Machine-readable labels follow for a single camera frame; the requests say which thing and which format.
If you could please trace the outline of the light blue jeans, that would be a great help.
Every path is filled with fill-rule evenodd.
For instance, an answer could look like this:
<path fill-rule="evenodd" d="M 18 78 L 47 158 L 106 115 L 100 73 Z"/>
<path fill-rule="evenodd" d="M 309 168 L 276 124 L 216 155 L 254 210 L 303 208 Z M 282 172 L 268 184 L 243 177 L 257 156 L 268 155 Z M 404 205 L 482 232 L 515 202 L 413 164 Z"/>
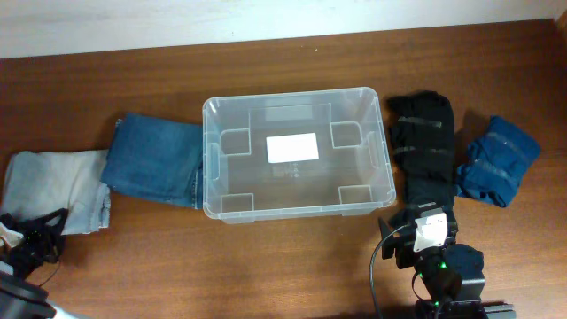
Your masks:
<path fill-rule="evenodd" d="M 107 228 L 110 188 L 101 182 L 106 156 L 106 150 L 13 155 L 4 176 L 1 212 L 25 221 L 65 208 L 65 235 Z"/>

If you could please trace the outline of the dark blue garment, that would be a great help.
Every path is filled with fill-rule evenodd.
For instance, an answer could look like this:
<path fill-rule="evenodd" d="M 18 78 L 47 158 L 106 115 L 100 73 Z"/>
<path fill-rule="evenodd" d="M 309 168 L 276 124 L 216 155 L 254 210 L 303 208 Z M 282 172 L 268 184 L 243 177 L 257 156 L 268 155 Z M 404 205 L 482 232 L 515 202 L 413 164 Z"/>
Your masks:
<path fill-rule="evenodd" d="M 522 129 L 492 116 L 486 132 L 468 145 L 468 161 L 456 169 L 456 195 L 509 206 L 540 152 L 540 145 Z"/>

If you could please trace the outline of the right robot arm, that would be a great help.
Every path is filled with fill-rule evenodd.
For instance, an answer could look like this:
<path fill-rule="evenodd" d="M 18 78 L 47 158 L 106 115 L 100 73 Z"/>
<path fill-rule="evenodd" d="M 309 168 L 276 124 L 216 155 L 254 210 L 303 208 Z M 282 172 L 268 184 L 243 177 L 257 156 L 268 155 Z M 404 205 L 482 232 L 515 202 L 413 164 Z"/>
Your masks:
<path fill-rule="evenodd" d="M 416 318 L 513 319 L 513 305 L 485 303 L 484 254 L 456 242 L 458 224 L 454 215 L 431 202 L 409 206 L 390 220 L 380 218 L 381 240 L 369 263 L 369 283 L 373 304 L 377 302 L 374 266 L 377 257 L 394 259 L 399 269 L 414 270 L 412 280 L 421 280 L 429 296 L 416 297 Z"/>

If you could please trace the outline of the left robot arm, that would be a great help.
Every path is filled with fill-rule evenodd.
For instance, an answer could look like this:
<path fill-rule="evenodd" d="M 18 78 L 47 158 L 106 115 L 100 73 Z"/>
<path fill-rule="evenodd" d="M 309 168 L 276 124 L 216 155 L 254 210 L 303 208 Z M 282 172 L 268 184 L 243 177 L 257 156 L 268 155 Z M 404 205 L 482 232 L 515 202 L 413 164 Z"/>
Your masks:
<path fill-rule="evenodd" d="M 43 284 L 27 278 L 45 263 L 61 265 L 68 210 L 17 221 L 1 215 L 1 317 L 3 319 L 80 319 L 49 300 Z"/>

